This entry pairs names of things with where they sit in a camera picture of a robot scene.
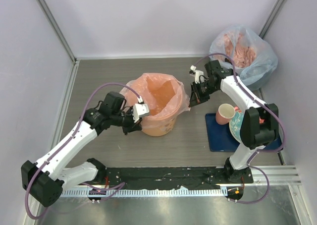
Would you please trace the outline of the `pink translucent trash bag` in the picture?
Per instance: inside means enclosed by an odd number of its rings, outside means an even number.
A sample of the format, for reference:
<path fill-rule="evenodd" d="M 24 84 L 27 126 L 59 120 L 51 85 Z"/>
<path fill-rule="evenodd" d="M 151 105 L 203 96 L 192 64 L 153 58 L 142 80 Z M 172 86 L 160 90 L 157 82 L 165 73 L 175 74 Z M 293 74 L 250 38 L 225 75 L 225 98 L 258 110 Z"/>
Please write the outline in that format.
<path fill-rule="evenodd" d="M 127 84 L 148 105 L 150 115 L 142 119 L 142 127 L 154 128 L 189 111 L 189 96 L 184 84 L 174 76 L 163 73 L 144 73 Z"/>

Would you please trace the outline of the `orange plastic trash bin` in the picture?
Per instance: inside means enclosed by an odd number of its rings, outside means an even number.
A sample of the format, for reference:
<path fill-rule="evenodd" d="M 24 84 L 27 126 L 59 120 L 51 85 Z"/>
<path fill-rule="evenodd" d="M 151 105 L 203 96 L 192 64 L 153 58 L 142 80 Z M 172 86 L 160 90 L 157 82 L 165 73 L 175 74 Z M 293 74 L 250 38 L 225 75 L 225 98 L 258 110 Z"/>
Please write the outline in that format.
<path fill-rule="evenodd" d="M 176 113 L 180 108 L 177 95 L 177 80 L 147 80 L 149 95 L 145 102 L 150 108 L 150 115 L 142 122 L 143 132 L 149 136 L 163 136 L 169 133 L 175 124 Z"/>

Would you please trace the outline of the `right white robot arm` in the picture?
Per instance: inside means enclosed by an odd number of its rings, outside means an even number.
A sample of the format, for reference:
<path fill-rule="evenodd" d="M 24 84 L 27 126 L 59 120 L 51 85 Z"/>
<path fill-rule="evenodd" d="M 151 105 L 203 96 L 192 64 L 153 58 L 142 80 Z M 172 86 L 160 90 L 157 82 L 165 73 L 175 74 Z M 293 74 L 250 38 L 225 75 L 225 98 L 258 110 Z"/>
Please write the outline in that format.
<path fill-rule="evenodd" d="M 278 107 L 258 99 L 243 86 L 232 69 L 222 68 L 218 60 L 206 63 L 205 69 L 200 71 L 195 66 L 190 67 L 189 73 L 194 76 L 194 82 L 191 83 L 189 106 L 207 102 L 212 93 L 222 91 L 243 112 L 241 143 L 234 154 L 227 158 L 223 171 L 226 181 L 239 183 L 256 153 L 278 138 Z"/>

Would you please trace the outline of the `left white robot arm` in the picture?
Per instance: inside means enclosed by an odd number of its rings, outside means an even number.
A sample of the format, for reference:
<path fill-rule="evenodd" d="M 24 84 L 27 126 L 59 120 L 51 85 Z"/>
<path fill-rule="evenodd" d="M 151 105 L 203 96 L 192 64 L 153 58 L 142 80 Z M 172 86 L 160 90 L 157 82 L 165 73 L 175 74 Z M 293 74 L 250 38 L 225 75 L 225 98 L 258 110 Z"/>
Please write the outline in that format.
<path fill-rule="evenodd" d="M 148 105 L 141 97 L 133 106 L 126 106 L 126 102 L 122 94 L 109 92 L 96 107 L 85 110 L 83 118 L 51 151 L 34 163 L 22 165 L 22 187 L 47 208 L 63 191 L 78 184 L 102 184 L 106 168 L 98 160 L 91 158 L 74 168 L 67 168 L 67 164 L 111 126 L 121 127 L 124 134 L 142 129 L 141 121 L 150 113 Z"/>

